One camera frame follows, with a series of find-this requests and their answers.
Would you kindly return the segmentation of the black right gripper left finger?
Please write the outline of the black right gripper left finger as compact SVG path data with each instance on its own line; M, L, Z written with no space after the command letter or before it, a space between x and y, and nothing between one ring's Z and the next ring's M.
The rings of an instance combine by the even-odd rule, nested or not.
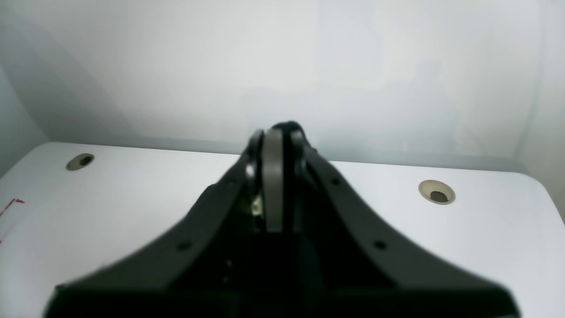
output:
M48 318L243 318L283 239L283 130L252 135L240 159L173 228L58 288Z

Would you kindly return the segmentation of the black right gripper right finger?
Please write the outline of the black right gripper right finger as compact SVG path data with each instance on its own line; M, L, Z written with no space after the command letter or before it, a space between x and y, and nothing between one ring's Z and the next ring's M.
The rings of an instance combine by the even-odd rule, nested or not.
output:
M384 221L304 132L282 135L294 207L312 252L307 262L311 316L519 316L505 287L443 260Z

